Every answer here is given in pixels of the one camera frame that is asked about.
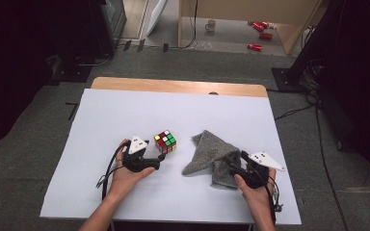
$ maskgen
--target crumpled gray towel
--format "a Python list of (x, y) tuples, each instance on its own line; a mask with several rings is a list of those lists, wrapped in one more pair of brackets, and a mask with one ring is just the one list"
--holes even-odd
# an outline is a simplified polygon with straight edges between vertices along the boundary
[(234, 178), (229, 175), (229, 166), (225, 163), (224, 157), (228, 156), (236, 165), (240, 166), (239, 148), (206, 130), (192, 137), (192, 141), (197, 149), (191, 163), (185, 166), (182, 174), (189, 175), (213, 165), (213, 185), (237, 188)]

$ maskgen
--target person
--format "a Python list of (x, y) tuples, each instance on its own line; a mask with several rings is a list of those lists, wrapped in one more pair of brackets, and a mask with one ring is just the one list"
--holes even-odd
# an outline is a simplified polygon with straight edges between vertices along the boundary
[[(117, 167), (122, 167), (122, 150), (117, 154)], [(80, 227), (80, 231), (107, 230), (112, 221), (113, 214), (122, 200), (134, 189), (136, 184), (142, 179), (148, 177), (155, 169), (153, 167), (145, 168), (140, 172), (132, 172), (125, 167), (116, 170), (113, 174), (113, 181), (110, 190), (104, 197), (100, 205), (95, 209), (92, 215)], [(269, 176), (276, 179), (276, 171), (269, 170)], [(258, 230), (276, 230), (272, 222), (269, 207), (269, 197), (264, 187), (258, 189), (250, 188), (245, 180), (238, 174), (234, 176), (242, 196), (248, 203), (251, 211), (251, 218), (254, 220)], [(273, 191), (273, 184), (268, 183), (269, 191)]]

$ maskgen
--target black tape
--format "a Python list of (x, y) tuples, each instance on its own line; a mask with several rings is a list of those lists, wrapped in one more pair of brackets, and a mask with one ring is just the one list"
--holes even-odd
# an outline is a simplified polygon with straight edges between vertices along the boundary
[(131, 46), (131, 40), (128, 40), (124, 45), (124, 51), (128, 50)]
[(145, 39), (140, 40), (140, 44), (138, 45), (137, 52), (143, 51)]
[(164, 43), (164, 50), (163, 50), (163, 52), (164, 53), (167, 53), (168, 49), (169, 49), (168, 44), (167, 43)]

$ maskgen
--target red object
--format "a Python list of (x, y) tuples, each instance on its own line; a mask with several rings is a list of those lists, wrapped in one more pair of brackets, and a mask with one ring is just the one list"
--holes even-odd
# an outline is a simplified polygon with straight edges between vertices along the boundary
[(253, 22), (251, 26), (260, 33), (264, 31), (264, 27), (259, 22)]
[(267, 22), (259, 22), (259, 23), (260, 23), (260, 25), (263, 26), (264, 29), (269, 28), (269, 23), (267, 23)]
[(248, 48), (250, 50), (261, 51), (262, 47), (259, 44), (254, 44), (253, 42), (251, 42), (251, 43), (249, 43)]
[(259, 36), (260, 39), (267, 39), (267, 40), (272, 39), (272, 37), (273, 35), (270, 33), (260, 33), (260, 36)]

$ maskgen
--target rubik's cube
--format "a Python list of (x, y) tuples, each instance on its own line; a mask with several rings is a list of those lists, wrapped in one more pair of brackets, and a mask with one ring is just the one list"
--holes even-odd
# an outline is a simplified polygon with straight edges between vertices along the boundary
[(160, 150), (161, 154), (167, 154), (176, 149), (176, 139), (168, 130), (156, 135), (154, 140), (155, 146)]

